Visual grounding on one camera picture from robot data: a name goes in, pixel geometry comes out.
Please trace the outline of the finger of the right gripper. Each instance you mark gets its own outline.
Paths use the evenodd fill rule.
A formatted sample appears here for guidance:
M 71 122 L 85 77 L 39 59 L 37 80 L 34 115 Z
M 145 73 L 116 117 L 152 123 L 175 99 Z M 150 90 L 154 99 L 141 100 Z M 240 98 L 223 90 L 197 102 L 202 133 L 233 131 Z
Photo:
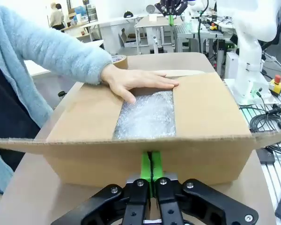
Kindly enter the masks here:
M 171 25 L 171 1 L 160 0 L 155 7 L 164 17 L 168 17 L 169 25 Z
M 171 24 L 174 25 L 174 18 L 181 16 L 187 9 L 188 0 L 173 0 L 171 4 Z

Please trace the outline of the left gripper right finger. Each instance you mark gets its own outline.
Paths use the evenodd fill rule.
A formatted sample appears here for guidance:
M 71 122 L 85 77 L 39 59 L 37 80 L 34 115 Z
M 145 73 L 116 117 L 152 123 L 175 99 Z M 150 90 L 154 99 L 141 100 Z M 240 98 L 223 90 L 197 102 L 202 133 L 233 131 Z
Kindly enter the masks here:
M 164 225 L 182 225 L 183 214 L 206 225 L 254 225 L 256 210 L 196 180 L 180 183 L 165 176 L 161 154 L 152 152 L 152 197 Z

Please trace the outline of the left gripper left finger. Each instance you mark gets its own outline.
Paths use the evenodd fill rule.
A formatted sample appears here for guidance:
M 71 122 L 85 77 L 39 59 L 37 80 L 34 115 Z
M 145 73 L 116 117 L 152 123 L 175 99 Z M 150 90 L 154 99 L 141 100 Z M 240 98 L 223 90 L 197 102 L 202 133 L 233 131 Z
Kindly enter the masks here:
M 150 209 L 153 152 L 143 154 L 141 176 L 124 187 L 110 184 L 79 206 L 52 222 L 53 225 L 142 225 Z

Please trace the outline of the person's left hand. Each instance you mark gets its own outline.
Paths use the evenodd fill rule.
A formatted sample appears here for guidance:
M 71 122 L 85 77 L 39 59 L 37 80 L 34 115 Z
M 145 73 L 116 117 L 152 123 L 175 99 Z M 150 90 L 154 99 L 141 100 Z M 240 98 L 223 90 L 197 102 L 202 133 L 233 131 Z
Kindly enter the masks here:
M 106 66 L 100 79 L 110 90 L 126 102 L 134 104 L 135 96 L 130 92 L 134 88 L 173 89 L 179 82 L 166 77 L 166 74 L 144 70 L 125 70 L 110 64 Z

